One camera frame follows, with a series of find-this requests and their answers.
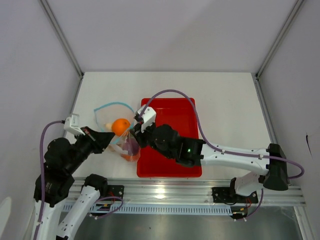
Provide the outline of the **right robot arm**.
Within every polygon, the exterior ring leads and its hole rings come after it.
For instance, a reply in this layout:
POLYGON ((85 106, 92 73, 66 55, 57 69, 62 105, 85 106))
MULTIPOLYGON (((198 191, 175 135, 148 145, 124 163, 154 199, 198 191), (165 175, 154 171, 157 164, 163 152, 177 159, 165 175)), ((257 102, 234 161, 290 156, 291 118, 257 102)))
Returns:
POLYGON ((286 191, 289 188, 287 164, 277 144, 262 149, 236 149, 213 145, 204 139, 184 137, 171 126, 137 123, 130 131, 141 148, 151 147, 184 167, 223 166, 248 171, 230 181, 228 196, 239 202, 263 188, 286 191))

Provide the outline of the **orange fruit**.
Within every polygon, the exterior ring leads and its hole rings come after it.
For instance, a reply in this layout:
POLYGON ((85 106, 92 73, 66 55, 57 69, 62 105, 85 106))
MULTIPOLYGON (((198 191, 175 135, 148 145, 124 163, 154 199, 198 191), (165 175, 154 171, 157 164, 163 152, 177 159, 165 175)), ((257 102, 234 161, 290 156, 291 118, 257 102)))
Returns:
POLYGON ((112 131, 116 136, 125 136, 131 126, 131 123, 125 118, 118 118, 112 123, 112 131))

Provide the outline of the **orange pumpkin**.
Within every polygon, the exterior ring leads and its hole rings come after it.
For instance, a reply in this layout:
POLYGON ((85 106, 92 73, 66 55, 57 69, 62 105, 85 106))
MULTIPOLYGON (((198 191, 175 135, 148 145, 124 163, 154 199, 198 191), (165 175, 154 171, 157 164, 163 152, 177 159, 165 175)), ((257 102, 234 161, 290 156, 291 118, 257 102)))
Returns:
POLYGON ((140 158, 140 154, 136 155, 127 155, 127 154, 122 154, 121 155, 127 162, 137 162, 140 158))

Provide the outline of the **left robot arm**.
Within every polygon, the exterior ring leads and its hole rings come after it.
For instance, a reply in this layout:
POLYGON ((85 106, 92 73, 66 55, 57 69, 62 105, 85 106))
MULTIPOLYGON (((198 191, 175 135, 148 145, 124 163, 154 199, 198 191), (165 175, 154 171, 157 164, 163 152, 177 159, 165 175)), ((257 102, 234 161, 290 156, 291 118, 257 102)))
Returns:
POLYGON ((80 196, 62 222, 63 207, 75 182, 73 173, 91 154, 101 154, 115 134, 97 132, 85 126, 75 136, 75 143, 64 137, 52 140, 46 152, 40 153, 40 176, 35 181, 35 220, 33 240, 72 240, 91 206, 108 196, 107 178, 91 174, 81 188, 80 196))

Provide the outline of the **white garlic bulb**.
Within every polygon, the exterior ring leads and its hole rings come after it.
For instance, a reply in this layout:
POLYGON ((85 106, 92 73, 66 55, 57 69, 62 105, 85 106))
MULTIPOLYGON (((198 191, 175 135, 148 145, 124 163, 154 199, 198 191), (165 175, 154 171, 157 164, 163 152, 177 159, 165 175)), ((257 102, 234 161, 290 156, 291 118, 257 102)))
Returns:
POLYGON ((106 123, 104 126, 108 132, 112 132, 112 125, 113 125, 112 123, 106 123))

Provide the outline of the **clear zip top bag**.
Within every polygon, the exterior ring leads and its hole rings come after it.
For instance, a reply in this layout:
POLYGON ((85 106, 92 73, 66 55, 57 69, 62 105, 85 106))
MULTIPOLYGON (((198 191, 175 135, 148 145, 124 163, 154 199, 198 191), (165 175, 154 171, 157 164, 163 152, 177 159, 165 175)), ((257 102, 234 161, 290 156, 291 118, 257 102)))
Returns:
POLYGON ((93 110, 97 127, 102 132, 112 132, 108 148, 128 162, 137 162, 141 155, 141 148, 130 130, 134 127, 135 112, 124 102, 114 101, 93 110))

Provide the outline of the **purple onion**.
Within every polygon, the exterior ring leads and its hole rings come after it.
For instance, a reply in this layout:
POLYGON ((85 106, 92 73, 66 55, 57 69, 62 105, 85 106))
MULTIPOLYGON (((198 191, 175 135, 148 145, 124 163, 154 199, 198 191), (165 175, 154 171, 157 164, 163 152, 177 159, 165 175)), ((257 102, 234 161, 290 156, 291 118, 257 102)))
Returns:
POLYGON ((123 145, 124 149, 127 151, 129 156, 135 156, 140 151, 140 145, 135 139, 128 139, 127 142, 123 145))

